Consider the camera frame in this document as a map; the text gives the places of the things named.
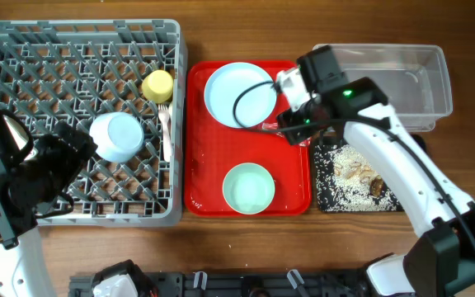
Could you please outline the red snack wrapper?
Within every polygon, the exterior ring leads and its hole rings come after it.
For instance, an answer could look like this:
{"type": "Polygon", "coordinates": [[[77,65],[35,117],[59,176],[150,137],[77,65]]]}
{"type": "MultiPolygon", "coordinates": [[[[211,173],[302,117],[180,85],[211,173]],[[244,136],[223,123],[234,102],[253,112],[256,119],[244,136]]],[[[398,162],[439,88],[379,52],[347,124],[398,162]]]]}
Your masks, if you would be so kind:
{"type": "Polygon", "coordinates": [[[314,133],[310,128],[299,128],[297,126],[283,126],[278,123],[267,123],[261,125],[261,130],[283,137],[290,145],[308,147],[314,133]]]}

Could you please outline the green bowl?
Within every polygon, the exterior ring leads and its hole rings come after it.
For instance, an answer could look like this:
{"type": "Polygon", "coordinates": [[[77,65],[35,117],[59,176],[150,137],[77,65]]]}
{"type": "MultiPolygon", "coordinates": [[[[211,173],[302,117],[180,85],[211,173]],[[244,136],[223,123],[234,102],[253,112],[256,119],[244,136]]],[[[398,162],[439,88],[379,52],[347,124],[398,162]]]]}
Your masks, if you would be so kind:
{"type": "Polygon", "coordinates": [[[241,215],[258,215],[275,197],[275,180],[261,165],[241,163],[228,171],[222,184],[226,204],[241,215]]]}

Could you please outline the white plastic spoon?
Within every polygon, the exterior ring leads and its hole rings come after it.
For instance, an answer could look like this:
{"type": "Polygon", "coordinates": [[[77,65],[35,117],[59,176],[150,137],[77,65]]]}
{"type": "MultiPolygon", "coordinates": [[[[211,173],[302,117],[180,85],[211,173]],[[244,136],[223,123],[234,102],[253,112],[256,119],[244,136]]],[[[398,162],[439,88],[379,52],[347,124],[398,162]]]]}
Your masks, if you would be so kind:
{"type": "Polygon", "coordinates": [[[170,124],[173,122],[173,113],[174,113],[174,102],[170,102],[168,105],[168,114],[169,114],[169,119],[170,119],[170,124]]]}

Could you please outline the white plastic fork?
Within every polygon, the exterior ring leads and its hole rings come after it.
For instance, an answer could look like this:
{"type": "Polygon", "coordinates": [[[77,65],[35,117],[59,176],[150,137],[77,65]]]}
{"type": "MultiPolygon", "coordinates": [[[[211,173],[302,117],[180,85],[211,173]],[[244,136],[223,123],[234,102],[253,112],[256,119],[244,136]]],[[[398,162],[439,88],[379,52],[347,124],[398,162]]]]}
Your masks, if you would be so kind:
{"type": "Polygon", "coordinates": [[[166,162],[170,162],[172,156],[172,144],[170,133],[171,116],[169,112],[169,105],[158,105],[158,119],[161,121],[162,125],[163,158],[166,162]]]}

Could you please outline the yellow plastic cup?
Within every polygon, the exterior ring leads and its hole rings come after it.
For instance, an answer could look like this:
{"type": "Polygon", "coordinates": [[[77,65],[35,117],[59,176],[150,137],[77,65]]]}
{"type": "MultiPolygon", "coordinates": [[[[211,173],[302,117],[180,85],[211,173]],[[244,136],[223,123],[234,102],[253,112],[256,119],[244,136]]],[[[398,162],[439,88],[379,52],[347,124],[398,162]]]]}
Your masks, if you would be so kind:
{"type": "Polygon", "coordinates": [[[165,70],[155,70],[142,81],[143,96],[154,103],[161,104],[170,99],[173,92],[174,79],[165,70]]]}

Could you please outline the light blue small bowl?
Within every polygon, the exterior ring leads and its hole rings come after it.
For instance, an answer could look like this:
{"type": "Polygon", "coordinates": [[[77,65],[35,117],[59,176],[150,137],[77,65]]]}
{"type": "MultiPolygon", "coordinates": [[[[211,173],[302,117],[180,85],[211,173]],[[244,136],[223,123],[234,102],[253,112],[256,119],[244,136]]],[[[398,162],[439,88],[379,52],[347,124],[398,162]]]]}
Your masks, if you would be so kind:
{"type": "Polygon", "coordinates": [[[89,135],[97,146],[96,154],[108,162],[125,163],[143,145],[143,128],[125,112],[99,115],[91,124],[89,135]]]}

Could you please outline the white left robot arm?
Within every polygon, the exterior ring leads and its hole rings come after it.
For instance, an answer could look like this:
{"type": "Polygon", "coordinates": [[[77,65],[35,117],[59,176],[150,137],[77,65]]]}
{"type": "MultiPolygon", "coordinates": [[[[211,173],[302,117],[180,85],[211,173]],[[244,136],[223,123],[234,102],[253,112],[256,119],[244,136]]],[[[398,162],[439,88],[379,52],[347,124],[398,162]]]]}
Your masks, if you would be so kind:
{"type": "Polygon", "coordinates": [[[0,296],[53,296],[38,219],[51,210],[94,155],[92,137],[61,121],[53,134],[33,139],[8,110],[0,109],[0,296]]]}

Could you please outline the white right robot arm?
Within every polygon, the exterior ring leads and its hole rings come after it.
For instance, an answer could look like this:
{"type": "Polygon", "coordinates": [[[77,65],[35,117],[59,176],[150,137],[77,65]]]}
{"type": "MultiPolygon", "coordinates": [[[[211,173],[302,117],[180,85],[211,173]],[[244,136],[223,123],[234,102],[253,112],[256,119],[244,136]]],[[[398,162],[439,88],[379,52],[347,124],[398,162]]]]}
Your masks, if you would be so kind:
{"type": "Polygon", "coordinates": [[[289,103],[280,127],[291,144],[333,127],[397,197],[416,243],[405,255],[370,264],[379,295],[454,296],[475,284],[475,200],[442,173],[407,133],[370,78],[323,79],[301,67],[281,71],[275,88],[289,103]]]}

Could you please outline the grey dishwasher rack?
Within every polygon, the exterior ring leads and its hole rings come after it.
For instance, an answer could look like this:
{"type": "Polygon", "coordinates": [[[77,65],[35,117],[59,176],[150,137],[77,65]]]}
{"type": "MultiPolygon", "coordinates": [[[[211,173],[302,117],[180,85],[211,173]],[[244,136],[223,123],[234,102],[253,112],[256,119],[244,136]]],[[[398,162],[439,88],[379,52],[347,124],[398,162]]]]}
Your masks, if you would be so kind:
{"type": "Polygon", "coordinates": [[[0,21],[0,109],[14,112],[33,136],[63,121],[88,131],[122,111],[143,128],[142,148],[125,163],[91,158],[68,187],[65,214],[44,225],[169,227],[182,215],[183,111],[188,49],[172,19],[0,21]],[[142,93],[155,70],[174,79],[171,161],[163,158],[158,105],[142,93]]]}

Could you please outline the light blue plate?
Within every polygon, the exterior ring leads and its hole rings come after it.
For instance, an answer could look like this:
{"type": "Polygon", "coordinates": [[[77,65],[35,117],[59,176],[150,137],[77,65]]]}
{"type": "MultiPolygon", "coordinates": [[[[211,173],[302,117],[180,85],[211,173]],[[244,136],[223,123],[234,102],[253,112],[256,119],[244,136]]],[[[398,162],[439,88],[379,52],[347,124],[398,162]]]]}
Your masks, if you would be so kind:
{"type": "Polygon", "coordinates": [[[205,84],[205,106],[222,125],[252,127],[266,120],[275,109],[277,95],[272,84],[267,71],[255,64],[226,64],[205,84]]]}

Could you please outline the red plastic tray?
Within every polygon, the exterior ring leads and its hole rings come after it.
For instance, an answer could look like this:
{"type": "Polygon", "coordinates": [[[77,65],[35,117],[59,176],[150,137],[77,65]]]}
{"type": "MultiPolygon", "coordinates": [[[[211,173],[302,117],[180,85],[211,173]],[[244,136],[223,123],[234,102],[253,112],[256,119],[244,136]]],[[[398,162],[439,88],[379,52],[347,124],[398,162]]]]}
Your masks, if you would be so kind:
{"type": "Polygon", "coordinates": [[[261,216],[300,215],[311,204],[308,148],[277,134],[257,134],[220,124],[205,106],[209,77],[226,61],[194,65],[187,78],[184,202],[204,217],[239,217],[223,197],[223,179],[241,163],[257,163],[275,180],[275,196],[261,216]]]}

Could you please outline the clear plastic bin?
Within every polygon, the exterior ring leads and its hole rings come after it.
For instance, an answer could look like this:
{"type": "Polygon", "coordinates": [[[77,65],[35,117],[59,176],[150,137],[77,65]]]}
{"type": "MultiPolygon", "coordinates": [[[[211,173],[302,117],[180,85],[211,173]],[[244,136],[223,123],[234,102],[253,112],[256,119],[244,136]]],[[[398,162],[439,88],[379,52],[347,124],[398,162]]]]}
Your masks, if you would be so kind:
{"type": "Polygon", "coordinates": [[[346,76],[371,78],[410,132],[427,132],[453,112],[449,71],[437,45],[332,44],[346,76]]]}

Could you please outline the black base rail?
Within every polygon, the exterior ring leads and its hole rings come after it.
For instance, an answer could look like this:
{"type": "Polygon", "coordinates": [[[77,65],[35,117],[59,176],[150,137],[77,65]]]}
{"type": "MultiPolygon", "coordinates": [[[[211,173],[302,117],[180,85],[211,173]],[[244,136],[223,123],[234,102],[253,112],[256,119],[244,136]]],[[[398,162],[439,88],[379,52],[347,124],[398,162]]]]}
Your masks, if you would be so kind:
{"type": "Polygon", "coordinates": [[[144,272],[127,260],[91,276],[70,278],[68,295],[85,296],[371,296],[357,269],[275,274],[144,272]]]}

